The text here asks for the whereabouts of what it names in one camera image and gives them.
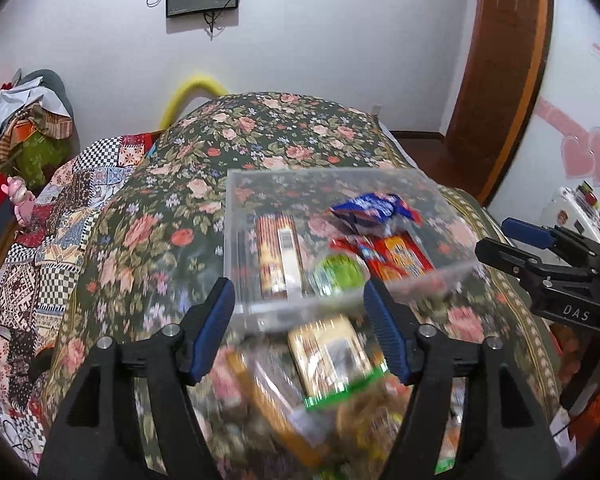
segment white wall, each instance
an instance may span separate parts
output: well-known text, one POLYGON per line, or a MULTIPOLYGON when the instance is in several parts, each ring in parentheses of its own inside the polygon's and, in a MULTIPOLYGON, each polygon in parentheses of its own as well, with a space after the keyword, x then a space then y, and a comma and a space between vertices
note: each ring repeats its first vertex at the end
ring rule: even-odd
POLYGON ((456 108, 456 101, 458 100, 458 94, 460 93, 460 87, 462 86, 462 79, 464 78, 464 69, 466 68, 466 62, 469 58, 469 50, 471 49, 471 40, 474 35, 474 23, 475 23, 475 11, 478 6, 478 0, 467 0, 464 8, 464 19, 462 22, 462 35, 460 37, 458 56, 456 57, 456 66, 454 68, 454 75, 451 79, 451 85, 449 85, 449 94, 446 98, 445 108, 442 111, 442 118, 440 119, 440 127, 438 131, 446 136, 446 132, 449 129, 451 123, 451 117, 454 114, 456 108))
MULTIPOLYGON (((540 96, 589 132, 600 127, 600 15, 589 0, 555 0, 554 27, 540 96)), ((520 148, 489 211, 501 221, 536 222, 542 208, 569 179, 560 146, 564 135, 533 115, 520 148)), ((595 188, 600 197, 600 186, 595 188)))
POLYGON ((232 92, 313 94, 367 111, 379 104, 390 129, 437 131, 467 1, 240 0, 210 41, 201 16, 167 20, 164 4, 149 9, 145 0, 9 0, 0 83, 17 68, 58 72, 82 146, 156 128, 195 73, 232 92))

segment blue gripper pad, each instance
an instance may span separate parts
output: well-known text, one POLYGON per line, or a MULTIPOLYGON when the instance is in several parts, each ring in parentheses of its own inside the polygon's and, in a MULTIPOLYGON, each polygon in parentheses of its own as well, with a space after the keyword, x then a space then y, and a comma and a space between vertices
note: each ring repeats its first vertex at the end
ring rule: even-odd
POLYGON ((407 362, 406 343, 382 296, 373 281, 368 280, 364 291, 366 313, 371 320, 389 371, 398 377, 402 384, 408 384, 411 370, 407 362))
POLYGON ((548 249, 554 244, 554 237, 547 229, 516 218, 504 219, 502 221, 502 232, 506 237, 532 245, 538 249, 548 249))
POLYGON ((193 342, 193 359, 190 375, 196 382, 209 373, 218 353, 229 319, 234 312, 235 289, 231 280, 220 278, 206 301, 213 301, 208 316, 193 342))

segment pink toy figurine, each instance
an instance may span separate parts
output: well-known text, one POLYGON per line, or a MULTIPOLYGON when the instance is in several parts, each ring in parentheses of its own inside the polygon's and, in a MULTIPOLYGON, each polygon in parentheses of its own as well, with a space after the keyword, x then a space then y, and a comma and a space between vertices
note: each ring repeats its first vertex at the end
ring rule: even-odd
POLYGON ((31 223, 33 204, 36 199, 27 189, 27 184, 19 176, 8 176, 7 184, 2 184, 0 189, 13 202, 13 212, 20 227, 27 227, 31 223))

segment bed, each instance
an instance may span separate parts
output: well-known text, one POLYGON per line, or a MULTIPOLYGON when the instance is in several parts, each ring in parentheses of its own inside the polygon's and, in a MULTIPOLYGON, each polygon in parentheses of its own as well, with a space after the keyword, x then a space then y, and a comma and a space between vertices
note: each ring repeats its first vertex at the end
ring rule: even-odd
MULTIPOLYGON (((95 341, 149 337, 177 322, 222 275, 224 179, 228 169, 371 166, 412 161, 370 115, 308 96, 227 95, 150 136, 103 139, 54 175, 36 201, 35 224, 0 270, 0 428, 36 470, 72 377, 95 341), (55 347, 49 371, 29 364, 55 347)), ((466 193, 440 187, 475 239, 506 240, 466 193)), ((528 312, 517 281, 481 268, 444 299, 416 307, 450 336, 499 334, 514 353, 549 419, 558 406, 550 333, 528 312)), ((208 445, 225 478, 308 478, 244 409, 224 355, 190 391, 208 445)), ((136 406, 149 466, 162 470, 143 384, 136 406)))

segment pink heart decal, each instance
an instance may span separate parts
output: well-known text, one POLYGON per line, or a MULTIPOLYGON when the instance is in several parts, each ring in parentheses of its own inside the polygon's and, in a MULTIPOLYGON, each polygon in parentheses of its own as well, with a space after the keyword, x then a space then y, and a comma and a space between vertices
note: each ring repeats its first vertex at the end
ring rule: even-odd
POLYGON ((600 186, 600 128, 596 127, 590 131, 589 149, 596 159, 596 167, 593 170, 593 185, 600 186))
POLYGON ((564 137, 560 146, 567 178, 589 176, 596 167, 593 153, 583 149, 575 137, 564 137))

